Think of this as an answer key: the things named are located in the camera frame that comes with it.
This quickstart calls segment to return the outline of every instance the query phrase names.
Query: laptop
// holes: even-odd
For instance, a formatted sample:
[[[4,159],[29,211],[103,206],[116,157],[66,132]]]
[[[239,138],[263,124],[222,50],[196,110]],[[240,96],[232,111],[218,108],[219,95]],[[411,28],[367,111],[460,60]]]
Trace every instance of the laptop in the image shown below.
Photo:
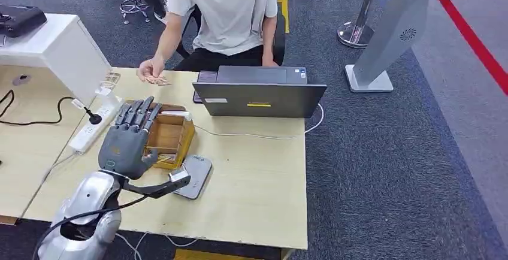
[[[192,85],[212,116],[309,118],[326,91],[305,68],[284,66],[220,66],[216,82]]]

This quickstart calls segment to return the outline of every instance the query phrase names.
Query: wooden box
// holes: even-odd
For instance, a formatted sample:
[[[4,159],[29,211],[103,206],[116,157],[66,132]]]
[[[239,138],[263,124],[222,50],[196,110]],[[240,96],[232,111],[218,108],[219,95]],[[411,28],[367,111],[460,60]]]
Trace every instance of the wooden box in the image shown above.
[[[157,149],[159,160],[154,167],[173,170],[183,163],[192,138],[194,137],[194,123],[190,117],[162,114],[163,111],[186,111],[185,107],[163,104],[150,129],[148,142],[144,154],[150,149]]]

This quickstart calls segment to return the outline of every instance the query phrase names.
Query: human hand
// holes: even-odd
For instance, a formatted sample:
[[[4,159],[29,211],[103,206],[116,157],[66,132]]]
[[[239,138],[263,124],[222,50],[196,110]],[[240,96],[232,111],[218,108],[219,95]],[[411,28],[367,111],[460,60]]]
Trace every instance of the human hand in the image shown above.
[[[164,60],[154,56],[140,64],[136,75],[141,81],[145,81],[147,77],[159,77],[162,70],[164,70]]]

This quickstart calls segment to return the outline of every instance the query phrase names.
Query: ventilation grille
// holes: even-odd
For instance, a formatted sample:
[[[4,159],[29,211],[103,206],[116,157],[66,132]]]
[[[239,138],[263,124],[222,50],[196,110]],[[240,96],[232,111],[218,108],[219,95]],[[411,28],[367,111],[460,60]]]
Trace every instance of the ventilation grille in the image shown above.
[[[416,29],[408,28],[398,36],[401,41],[410,41],[416,36]]]

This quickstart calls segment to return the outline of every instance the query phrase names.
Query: red stripe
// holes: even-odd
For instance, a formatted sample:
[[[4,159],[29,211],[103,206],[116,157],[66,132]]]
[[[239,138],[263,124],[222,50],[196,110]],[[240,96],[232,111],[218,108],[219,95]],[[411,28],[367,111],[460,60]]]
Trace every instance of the red stripe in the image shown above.
[[[478,36],[474,33],[471,26],[467,24],[457,8],[453,5],[452,1],[439,1],[485,68],[489,71],[504,93],[508,95],[508,74],[504,71],[503,67],[501,67],[499,62],[495,60],[494,56],[485,47],[480,38],[478,38]]]

